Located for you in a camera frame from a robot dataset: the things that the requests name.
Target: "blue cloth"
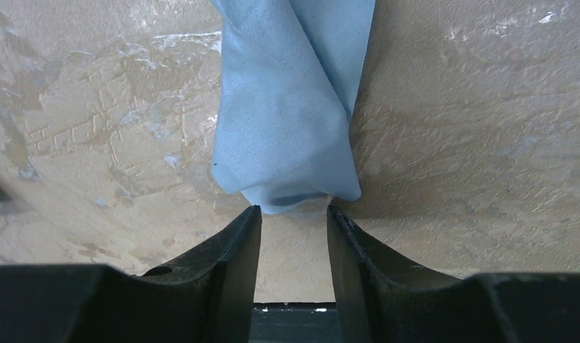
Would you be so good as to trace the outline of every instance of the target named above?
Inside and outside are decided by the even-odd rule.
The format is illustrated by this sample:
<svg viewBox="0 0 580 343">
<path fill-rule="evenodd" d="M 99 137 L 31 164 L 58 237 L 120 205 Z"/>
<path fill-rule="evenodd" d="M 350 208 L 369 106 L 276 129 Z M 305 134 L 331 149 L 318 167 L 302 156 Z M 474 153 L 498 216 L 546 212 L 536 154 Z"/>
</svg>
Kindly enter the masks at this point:
<svg viewBox="0 0 580 343">
<path fill-rule="evenodd" d="M 361 195 L 349 120 L 375 0 L 211 0 L 223 16 L 213 178 L 267 214 Z"/>
</svg>

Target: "worn surface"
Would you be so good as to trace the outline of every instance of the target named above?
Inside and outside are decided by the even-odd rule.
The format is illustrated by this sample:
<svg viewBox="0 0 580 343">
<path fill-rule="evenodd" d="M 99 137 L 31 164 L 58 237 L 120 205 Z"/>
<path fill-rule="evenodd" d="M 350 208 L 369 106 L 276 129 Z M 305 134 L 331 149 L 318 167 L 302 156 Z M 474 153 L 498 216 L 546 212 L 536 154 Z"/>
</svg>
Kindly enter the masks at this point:
<svg viewBox="0 0 580 343">
<path fill-rule="evenodd" d="M 0 263 L 142 273 L 248 204 L 208 173 L 206 0 L 0 0 Z M 450 274 L 580 270 L 580 1 L 379 0 L 351 132 L 367 231 Z M 265 217 L 256 301 L 333 299 L 326 200 Z"/>
</svg>

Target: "gray object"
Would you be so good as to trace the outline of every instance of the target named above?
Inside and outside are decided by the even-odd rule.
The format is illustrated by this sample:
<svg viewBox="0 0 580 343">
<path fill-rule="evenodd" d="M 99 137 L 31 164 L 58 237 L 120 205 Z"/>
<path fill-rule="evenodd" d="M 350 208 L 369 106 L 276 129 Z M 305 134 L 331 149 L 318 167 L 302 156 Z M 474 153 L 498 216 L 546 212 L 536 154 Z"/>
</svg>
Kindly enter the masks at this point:
<svg viewBox="0 0 580 343">
<path fill-rule="evenodd" d="M 224 18 L 213 178 L 262 211 L 361 190 L 349 120 L 374 0 L 212 0 Z"/>
</svg>

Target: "towel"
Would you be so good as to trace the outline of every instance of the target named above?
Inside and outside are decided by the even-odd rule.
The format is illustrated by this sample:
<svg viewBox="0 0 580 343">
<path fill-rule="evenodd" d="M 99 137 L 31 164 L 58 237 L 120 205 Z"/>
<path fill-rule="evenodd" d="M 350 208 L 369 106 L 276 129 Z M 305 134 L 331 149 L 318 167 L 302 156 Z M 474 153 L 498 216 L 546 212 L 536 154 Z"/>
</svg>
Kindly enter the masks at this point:
<svg viewBox="0 0 580 343">
<path fill-rule="evenodd" d="M 211 174 L 277 214 L 361 195 L 349 144 L 375 0 L 211 0 L 222 15 Z"/>
</svg>

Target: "brown surface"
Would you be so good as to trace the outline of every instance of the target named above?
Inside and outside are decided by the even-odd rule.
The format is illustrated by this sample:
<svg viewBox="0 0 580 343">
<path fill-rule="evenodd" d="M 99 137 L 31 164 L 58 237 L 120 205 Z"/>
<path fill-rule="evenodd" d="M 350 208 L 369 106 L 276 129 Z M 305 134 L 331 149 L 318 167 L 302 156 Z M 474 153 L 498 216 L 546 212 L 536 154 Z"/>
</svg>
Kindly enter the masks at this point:
<svg viewBox="0 0 580 343">
<path fill-rule="evenodd" d="M 0 263 L 131 273 L 247 203 L 208 173 L 205 0 L 0 0 Z M 342 207 L 435 269 L 580 270 L 580 1 L 379 0 Z M 326 200 L 265 217 L 256 300 L 333 299 Z"/>
</svg>

